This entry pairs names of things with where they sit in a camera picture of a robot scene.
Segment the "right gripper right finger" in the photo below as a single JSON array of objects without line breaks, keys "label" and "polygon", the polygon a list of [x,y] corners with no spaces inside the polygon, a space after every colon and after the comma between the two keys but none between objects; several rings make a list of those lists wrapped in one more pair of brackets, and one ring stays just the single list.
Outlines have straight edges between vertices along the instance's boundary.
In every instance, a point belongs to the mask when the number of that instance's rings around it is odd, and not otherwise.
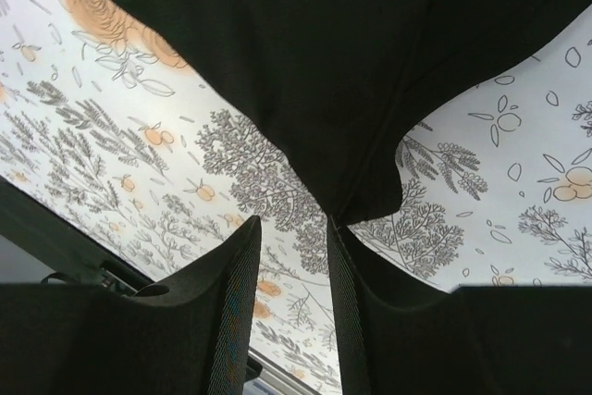
[{"label": "right gripper right finger", "polygon": [[436,290],[327,225],[346,394],[587,394],[591,290]]}]

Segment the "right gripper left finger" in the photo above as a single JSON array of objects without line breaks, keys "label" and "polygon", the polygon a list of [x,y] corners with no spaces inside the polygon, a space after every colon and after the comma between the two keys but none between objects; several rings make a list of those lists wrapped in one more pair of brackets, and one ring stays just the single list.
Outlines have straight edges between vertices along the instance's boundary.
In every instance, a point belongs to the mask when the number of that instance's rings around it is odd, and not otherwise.
[{"label": "right gripper left finger", "polygon": [[3,285],[2,392],[241,393],[261,238],[251,216],[132,296],[100,285]]}]

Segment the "black t-shirt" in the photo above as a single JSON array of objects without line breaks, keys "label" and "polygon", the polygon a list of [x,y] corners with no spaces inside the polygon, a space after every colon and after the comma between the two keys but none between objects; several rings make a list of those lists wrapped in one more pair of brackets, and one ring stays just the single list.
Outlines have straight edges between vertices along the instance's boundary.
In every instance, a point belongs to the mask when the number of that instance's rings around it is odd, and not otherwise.
[{"label": "black t-shirt", "polygon": [[344,224],[397,212],[397,144],[591,0],[112,0],[280,149]]}]

